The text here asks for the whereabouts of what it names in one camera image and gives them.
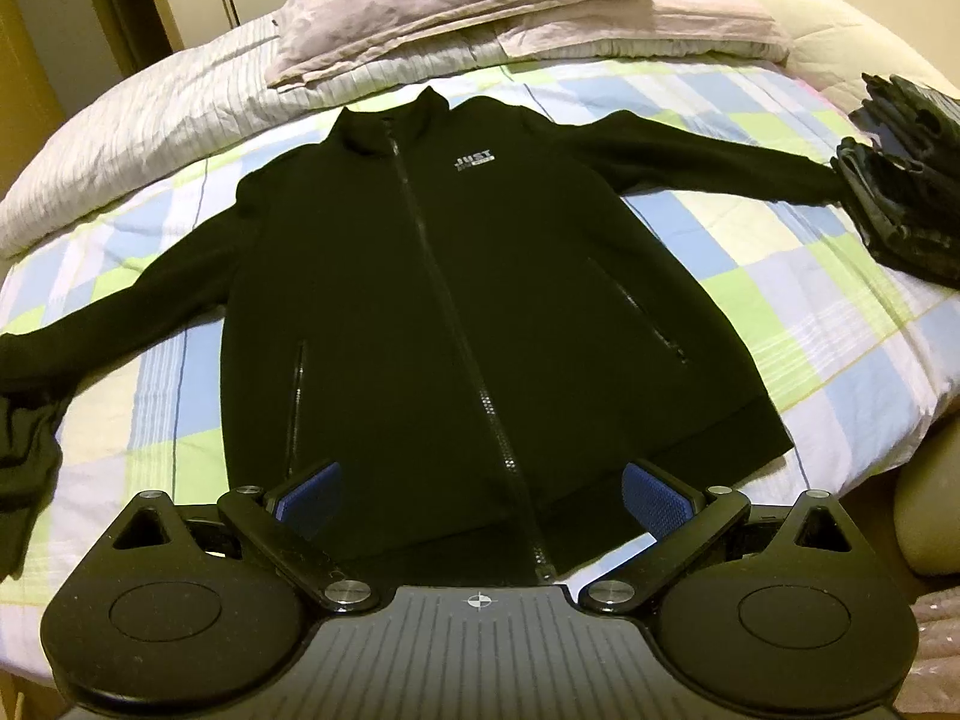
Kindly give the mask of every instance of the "triangular cutout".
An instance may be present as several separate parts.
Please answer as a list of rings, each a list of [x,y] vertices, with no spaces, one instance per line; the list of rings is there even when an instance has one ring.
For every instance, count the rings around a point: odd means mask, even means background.
[[[133,514],[130,525],[113,543],[114,549],[137,549],[155,547],[170,542],[160,517],[153,509],[141,509]]]
[[[818,506],[810,509],[797,536],[797,544],[830,552],[850,552],[850,545],[829,509]]]
[[[203,552],[215,557],[232,557],[240,560],[240,541],[220,522],[208,519],[185,519],[187,530],[193,541]]]

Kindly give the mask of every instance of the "black jacket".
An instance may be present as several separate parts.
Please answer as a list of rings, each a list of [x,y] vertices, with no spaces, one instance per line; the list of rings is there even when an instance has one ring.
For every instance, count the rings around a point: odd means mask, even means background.
[[[627,112],[568,127],[429,89],[344,110],[130,288],[0,338],[0,575],[80,377],[217,303],[229,482],[339,461],[319,543],[347,565],[492,581],[531,578],[536,554],[542,578],[640,531],[631,459],[736,483],[789,438],[731,324],[619,198],[654,187],[843,191],[803,157]]]

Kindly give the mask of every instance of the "bed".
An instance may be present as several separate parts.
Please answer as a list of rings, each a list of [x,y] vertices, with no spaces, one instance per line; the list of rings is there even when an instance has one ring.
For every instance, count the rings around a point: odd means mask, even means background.
[[[262,47],[254,38],[269,32],[269,22],[234,32]],[[816,52],[800,48],[787,71],[803,76],[797,63],[812,62]],[[883,61],[892,61],[889,53]],[[904,44],[905,74],[911,63],[936,80]],[[826,162],[842,137],[864,137],[840,109],[850,109],[844,100],[856,85],[845,73],[834,83],[808,76],[831,98],[776,65],[713,55],[528,62],[427,83],[452,105],[491,95],[567,124],[626,108]],[[352,107],[393,107],[422,88],[407,84]],[[243,175],[325,137],[338,110],[299,116],[209,153],[51,234],[14,262],[0,289],[3,332],[45,326],[133,283],[160,252],[229,206]],[[625,201],[731,319],[794,439],[795,451],[741,485],[752,501],[789,504],[807,488],[850,490],[909,460],[955,404],[960,296],[877,266],[842,211],[694,191]],[[155,488],[176,503],[205,503],[227,489],[221,327],[216,312],[201,317],[83,383],[59,429],[64,464],[22,572],[0,584],[0,671],[50,683],[38,638],[44,607],[131,495]],[[642,536],[626,549],[650,541]],[[566,580],[576,587],[597,573],[594,566]]]

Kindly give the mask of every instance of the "zipper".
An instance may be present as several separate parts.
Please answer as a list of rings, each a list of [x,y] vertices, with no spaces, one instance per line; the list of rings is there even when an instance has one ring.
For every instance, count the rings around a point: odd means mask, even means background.
[[[592,257],[587,257],[587,260],[589,260],[589,263],[594,266],[597,271],[600,271],[600,274],[603,275],[603,278],[613,286],[623,301],[632,309],[632,312],[643,319],[644,323],[650,328],[650,331],[654,334],[656,339],[680,361],[681,365],[686,365],[688,359],[686,358],[686,352],[683,351],[683,346],[680,346],[676,341],[673,340],[673,338],[670,338],[668,335],[666,335],[666,333],[664,333],[664,331],[661,330],[661,327],[654,322],[654,317],[650,316],[650,312],[647,311],[646,306],[637,302],[634,296],[627,292],[627,288],[613,278],[611,274],[608,274],[607,271],[605,271],[596,260],[594,260]]]
[[[460,354],[464,368],[467,370],[470,384],[472,384],[476,392],[480,406],[486,416],[488,427],[496,441],[501,466],[503,466],[503,469],[506,471],[510,491],[517,506],[520,507],[520,524],[527,538],[527,543],[533,551],[536,577],[541,584],[551,584],[557,575],[557,570],[551,562],[549,555],[547,555],[544,535],[541,533],[539,523],[536,522],[536,514],[534,512],[533,500],[530,497],[530,490],[527,488],[520,466],[517,464],[517,456],[515,456],[512,445],[510,444],[510,437],[507,436],[507,431],[503,426],[503,422],[500,420],[500,415],[498,415],[496,411],[496,406],[493,405],[493,399],[490,396],[490,391],[487,389],[480,365],[473,354],[472,348],[470,348],[470,343],[467,340],[467,334],[464,332],[463,324],[460,321],[456,304],[453,302],[453,295],[450,293],[449,285],[446,283],[446,279],[443,277],[443,271],[440,269],[440,264],[437,262],[436,255],[433,253],[429,234],[427,234],[424,214],[421,212],[419,202],[416,200],[416,195],[410,186],[410,178],[403,164],[403,158],[400,156],[400,144],[397,143],[397,139],[394,137],[394,132],[392,132],[389,121],[384,122],[384,127],[387,130],[390,148],[394,153],[394,167],[397,171],[397,177],[400,179],[400,189],[403,194],[403,200],[407,206],[407,213],[410,215],[416,228],[416,237],[419,239],[421,255],[424,257],[427,274],[430,277],[434,293],[439,300],[440,309],[443,311],[443,318],[446,321],[448,330],[457,344],[457,351]]]
[[[293,476],[296,455],[299,454],[299,412],[304,396],[304,367],[306,366],[306,341],[296,345],[294,362],[294,386],[290,395],[290,421],[287,423],[287,478]]]

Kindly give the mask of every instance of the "metal screw cap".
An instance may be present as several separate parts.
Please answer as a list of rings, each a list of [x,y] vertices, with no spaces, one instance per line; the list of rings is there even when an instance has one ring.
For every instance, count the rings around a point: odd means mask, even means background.
[[[618,579],[604,579],[594,581],[587,590],[587,595],[605,607],[615,607],[625,604],[635,595],[635,591],[625,581]]]
[[[323,595],[333,603],[342,605],[342,607],[353,607],[370,598],[371,592],[373,591],[366,581],[340,579],[328,584],[323,591]]]

